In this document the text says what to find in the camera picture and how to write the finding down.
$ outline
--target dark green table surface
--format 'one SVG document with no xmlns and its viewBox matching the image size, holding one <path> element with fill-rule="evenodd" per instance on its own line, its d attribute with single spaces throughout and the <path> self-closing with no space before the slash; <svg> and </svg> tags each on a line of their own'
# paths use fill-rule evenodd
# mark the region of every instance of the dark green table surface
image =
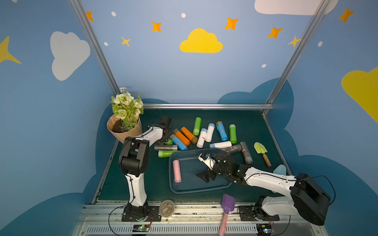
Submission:
<svg viewBox="0 0 378 236">
<path fill-rule="evenodd" d="M 147 125 L 152 124 L 154 119 L 154 123 L 160 122 L 161 115 L 169 116 L 172 119 L 172 131 L 175 128 L 180 130 L 181 127 L 185 126 L 192 132 L 195 118 L 201 117 L 201 128 L 207 128 L 209 123 L 215 124 L 217 121 L 222 121 L 227 136 L 229 137 L 228 126 L 235 124 L 238 143 L 245 141 L 251 152 L 253 158 L 251 166 L 263 171 L 273 172 L 278 165 L 283 164 L 260 111 L 144 110 L 144 114 L 141 115 L 143 132 L 147 130 Z M 217 130 L 214 131 L 211 143 L 216 142 L 221 142 Z M 253 144 L 255 142 L 262 143 L 268 150 L 267 155 L 272 164 L 271 167 L 267 167 L 262 155 L 257 154 L 254 150 Z M 208 148 L 209 144 L 210 143 L 205 142 L 203 148 Z M 221 202 L 222 196 L 225 193 L 235 197 L 237 202 L 255 202 L 260 195 L 280 196 L 280 194 L 273 194 L 270 190 L 264 188 L 238 185 L 235 183 L 232 183 L 228 188 L 219 190 L 175 194 L 169 187 L 169 158 L 159 158 L 157 151 L 154 151 L 153 147 L 154 145 L 150 147 L 149 165 L 144 175 L 144 185 L 149 201 L 170 199 L 177 202 Z M 118 167 L 121 149 L 122 143 L 120 142 L 98 200 L 127 201 L 129 199 L 127 180 Z M 193 150 L 198 148 L 191 143 L 188 149 Z M 232 154 L 232 156 L 237 163 L 244 164 L 241 153 L 235 153 Z"/>
</svg>

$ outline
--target wooden handle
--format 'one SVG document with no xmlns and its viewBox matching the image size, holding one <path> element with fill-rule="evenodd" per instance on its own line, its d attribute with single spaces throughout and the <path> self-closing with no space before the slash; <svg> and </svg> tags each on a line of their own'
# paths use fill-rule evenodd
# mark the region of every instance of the wooden handle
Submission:
<svg viewBox="0 0 378 236">
<path fill-rule="evenodd" d="M 266 154 L 264 153 L 262 156 L 264 157 L 264 160 L 265 160 L 265 162 L 266 162 L 266 165 L 267 165 L 268 167 L 271 167 L 272 164 L 270 163 L 270 161 L 269 161 L 268 157 L 266 156 Z"/>
<path fill-rule="evenodd" d="M 222 225 L 220 226 L 220 230 L 219 230 L 219 236 L 224 236 L 225 234 L 225 231 L 226 231 L 226 225 L 227 225 L 227 217 L 228 217 L 228 214 L 225 213 L 225 215 L 223 216 L 223 220 L 222 220 Z"/>
</svg>

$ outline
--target soil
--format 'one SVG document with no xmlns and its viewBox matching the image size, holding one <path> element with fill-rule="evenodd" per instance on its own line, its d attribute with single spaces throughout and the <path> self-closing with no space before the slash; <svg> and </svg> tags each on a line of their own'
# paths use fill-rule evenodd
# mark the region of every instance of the soil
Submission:
<svg viewBox="0 0 378 236">
<path fill-rule="evenodd" d="M 121 120 L 117 120 L 116 123 L 113 126 L 112 131 L 114 133 L 123 133 L 123 131 L 121 130 L 121 126 L 122 126 L 122 121 Z"/>
</svg>

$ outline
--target white cloud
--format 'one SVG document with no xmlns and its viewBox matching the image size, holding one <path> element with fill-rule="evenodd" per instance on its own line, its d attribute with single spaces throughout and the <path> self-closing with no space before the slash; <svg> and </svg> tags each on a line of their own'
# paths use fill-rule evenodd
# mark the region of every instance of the white cloud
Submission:
<svg viewBox="0 0 378 236">
<path fill-rule="evenodd" d="M 255 10 L 262 14 L 313 15 L 321 0 L 256 0 Z M 331 0 L 325 13 L 336 6 L 338 0 Z"/>
<path fill-rule="evenodd" d="M 53 74 L 60 80 L 66 80 L 89 57 L 89 44 L 70 32 L 56 31 L 51 35 L 50 47 L 54 55 Z"/>
</svg>

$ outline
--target yellow cloud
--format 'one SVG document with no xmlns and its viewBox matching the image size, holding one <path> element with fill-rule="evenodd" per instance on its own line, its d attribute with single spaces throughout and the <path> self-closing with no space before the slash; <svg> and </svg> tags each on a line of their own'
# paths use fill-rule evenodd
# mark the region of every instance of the yellow cloud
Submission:
<svg viewBox="0 0 378 236">
<path fill-rule="evenodd" d="M 370 72 L 351 71 L 341 86 L 376 122 L 378 122 L 378 67 Z"/>
<path fill-rule="evenodd" d="M 188 40 L 182 41 L 180 49 L 183 52 L 203 52 L 215 53 L 220 52 L 223 44 L 217 40 L 213 33 L 208 33 L 204 29 L 193 30 L 188 37 Z"/>
</svg>

